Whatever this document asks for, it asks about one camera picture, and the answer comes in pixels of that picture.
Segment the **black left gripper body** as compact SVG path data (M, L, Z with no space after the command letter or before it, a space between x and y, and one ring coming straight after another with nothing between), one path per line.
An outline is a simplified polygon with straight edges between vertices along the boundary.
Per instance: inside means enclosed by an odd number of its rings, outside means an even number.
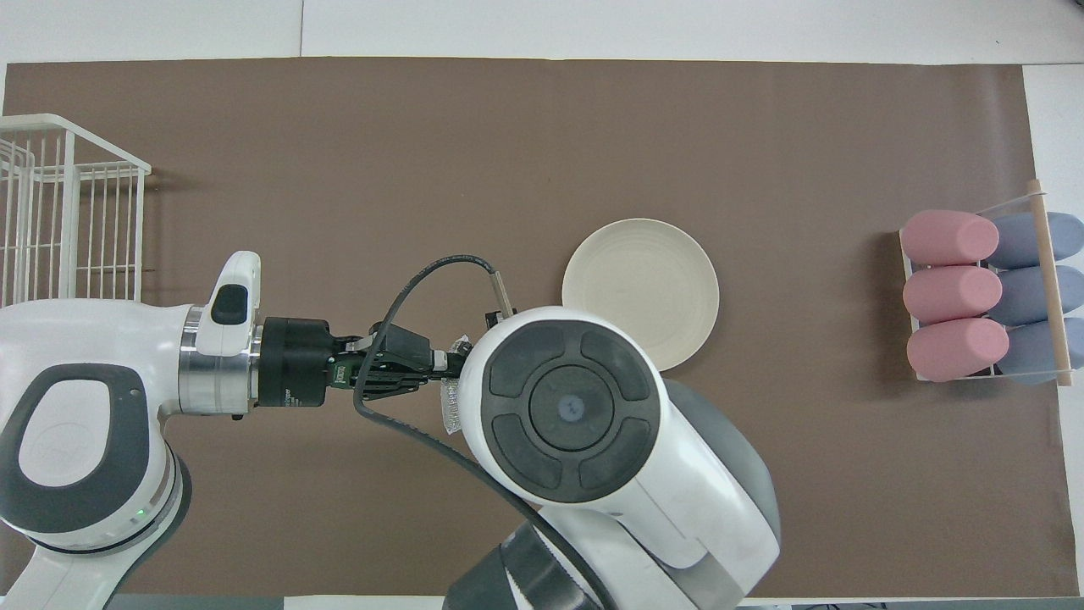
M359 363L365 350L350 350L357 335L335 336L328 321L267 317L257 366L259 407L320 407L334 381L334 363Z

